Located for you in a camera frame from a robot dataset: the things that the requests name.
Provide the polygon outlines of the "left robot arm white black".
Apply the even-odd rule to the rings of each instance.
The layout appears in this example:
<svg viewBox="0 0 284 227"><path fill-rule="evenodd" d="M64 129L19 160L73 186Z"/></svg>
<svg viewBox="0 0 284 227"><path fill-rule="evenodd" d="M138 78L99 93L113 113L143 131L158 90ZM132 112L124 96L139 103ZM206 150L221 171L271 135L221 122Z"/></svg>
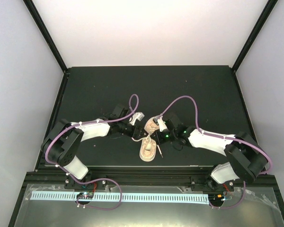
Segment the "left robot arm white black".
<svg viewBox="0 0 284 227"><path fill-rule="evenodd" d="M82 189L89 188L92 177L89 170L77 157L82 142L98 137L120 133L134 139L143 135L143 127L137 124L144 118L142 112L133 112L117 105L112 113L90 122L70 122L60 120L41 144L46 161L61 167L75 178Z"/></svg>

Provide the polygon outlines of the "white beige sneaker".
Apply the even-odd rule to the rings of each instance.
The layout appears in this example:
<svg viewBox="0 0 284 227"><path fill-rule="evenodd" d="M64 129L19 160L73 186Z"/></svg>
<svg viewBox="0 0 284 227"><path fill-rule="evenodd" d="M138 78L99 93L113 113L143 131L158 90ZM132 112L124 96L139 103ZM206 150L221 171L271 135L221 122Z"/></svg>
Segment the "white beige sneaker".
<svg viewBox="0 0 284 227"><path fill-rule="evenodd" d="M147 136L142 139L140 147L140 159L144 162L151 162L156 155L157 143L151 138L151 135L160 127L155 123L154 118L150 118L144 126Z"/></svg>

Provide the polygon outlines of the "white shoelace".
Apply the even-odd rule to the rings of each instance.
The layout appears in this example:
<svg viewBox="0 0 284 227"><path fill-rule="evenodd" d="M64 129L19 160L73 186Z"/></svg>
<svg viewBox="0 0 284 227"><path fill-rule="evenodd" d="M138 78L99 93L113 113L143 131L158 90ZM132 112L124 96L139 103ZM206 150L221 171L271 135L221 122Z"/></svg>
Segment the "white shoelace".
<svg viewBox="0 0 284 227"><path fill-rule="evenodd" d="M156 156L157 149L159 150L159 153L163 158L163 154L159 145L156 143L154 139L151 138L151 135L156 130L157 128L151 127L149 130L147 130L148 135L146 137L137 140L132 138L132 140L135 142L141 141L139 156L140 159L144 162L151 162Z"/></svg>

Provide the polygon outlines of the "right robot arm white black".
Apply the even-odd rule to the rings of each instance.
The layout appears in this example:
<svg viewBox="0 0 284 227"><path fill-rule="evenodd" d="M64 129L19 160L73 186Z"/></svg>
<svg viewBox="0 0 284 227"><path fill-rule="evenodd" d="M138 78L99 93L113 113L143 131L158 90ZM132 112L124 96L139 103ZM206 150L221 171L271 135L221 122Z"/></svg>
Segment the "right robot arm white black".
<svg viewBox="0 0 284 227"><path fill-rule="evenodd" d="M204 180L211 191L238 179L252 183L268 164L266 153L247 133L223 135L204 131L184 125L176 115L155 116L151 122L158 127L151 137L159 144L176 142L180 147L203 148L227 158L226 163L215 165Z"/></svg>

